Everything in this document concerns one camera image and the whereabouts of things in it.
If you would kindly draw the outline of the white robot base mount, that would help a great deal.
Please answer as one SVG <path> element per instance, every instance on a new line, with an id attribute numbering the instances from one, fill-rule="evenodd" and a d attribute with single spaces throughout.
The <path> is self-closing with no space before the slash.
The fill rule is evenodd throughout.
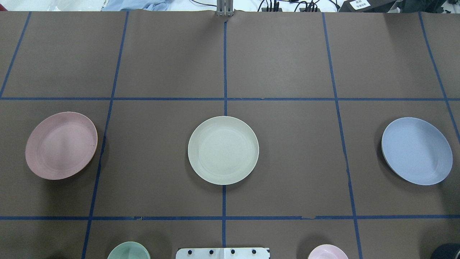
<path id="1" fill-rule="evenodd" d="M 216 247 L 179 249 L 176 259 L 270 259 L 270 249 L 264 247 Z"/>

